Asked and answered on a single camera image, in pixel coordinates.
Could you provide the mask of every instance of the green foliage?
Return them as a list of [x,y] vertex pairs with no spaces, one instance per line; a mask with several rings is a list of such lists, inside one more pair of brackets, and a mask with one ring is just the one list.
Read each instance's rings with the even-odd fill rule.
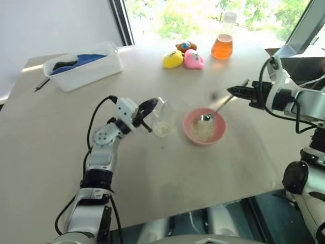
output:
[[158,34],[164,39],[187,39],[199,32],[197,13],[185,8],[188,1],[169,0],[161,16]]
[[155,0],[125,0],[127,13],[132,17],[148,17],[147,9],[155,5]]
[[219,6],[222,10],[233,11],[240,10],[242,7],[242,0],[220,0]]
[[267,16],[267,9],[269,4],[266,0],[246,0],[244,15],[246,19],[246,26],[253,30],[255,21],[262,21]]
[[282,0],[279,10],[275,14],[282,26],[282,28],[276,30],[280,40],[286,41],[288,39],[308,2],[309,0]]

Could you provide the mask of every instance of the metal spoon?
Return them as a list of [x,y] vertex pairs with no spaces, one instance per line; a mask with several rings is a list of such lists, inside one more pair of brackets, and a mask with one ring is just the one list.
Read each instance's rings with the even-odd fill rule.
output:
[[[242,84],[242,86],[247,86],[249,84],[249,79],[246,79],[244,81],[244,83]],[[214,114],[211,113],[207,113],[207,114],[202,114],[199,121],[203,120],[203,121],[209,121],[209,125],[213,124],[215,115],[220,111],[221,108],[224,107],[224,105],[226,105],[232,98],[234,97],[234,95],[229,96],[221,105],[220,107],[218,107],[218,109],[214,112]]]

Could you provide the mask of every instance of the clear glass cup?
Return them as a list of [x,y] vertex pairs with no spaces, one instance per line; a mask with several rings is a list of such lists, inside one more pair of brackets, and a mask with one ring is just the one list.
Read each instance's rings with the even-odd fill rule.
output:
[[158,137],[167,137],[175,127],[180,112],[176,111],[168,101],[158,98],[158,104],[153,113],[155,118],[152,131]]

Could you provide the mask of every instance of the window frame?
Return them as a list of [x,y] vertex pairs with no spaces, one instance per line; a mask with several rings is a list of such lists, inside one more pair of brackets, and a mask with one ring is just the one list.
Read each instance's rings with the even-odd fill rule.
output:
[[276,53],[280,56],[302,54],[325,24],[325,0],[311,0],[288,40]]
[[[134,45],[131,26],[123,0],[108,0],[124,46]],[[280,56],[303,53],[325,24],[325,0],[311,0],[285,44],[277,51]]]

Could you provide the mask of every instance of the white table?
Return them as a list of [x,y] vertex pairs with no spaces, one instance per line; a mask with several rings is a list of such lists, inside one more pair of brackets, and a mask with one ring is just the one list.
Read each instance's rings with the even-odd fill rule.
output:
[[[46,243],[57,236],[53,223],[78,188],[86,131],[102,98],[114,94],[140,104],[161,96],[187,109],[215,108],[222,99],[211,104],[212,92],[225,98],[226,88],[257,79],[268,57],[259,46],[237,41],[232,57],[220,61],[211,57],[210,47],[198,49],[204,70],[162,69],[162,55],[172,44],[127,48],[120,52],[121,73],[70,93],[52,83],[34,93],[42,69],[23,72],[0,113],[0,241]],[[32,58],[26,67],[53,57]],[[213,146],[193,145],[180,125],[164,139],[141,128],[122,141],[112,187],[123,227],[282,187],[284,169],[299,158],[310,134],[297,135],[293,123],[240,99],[220,113],[226,133]],[[93,128],[114,115],[107,102]]]

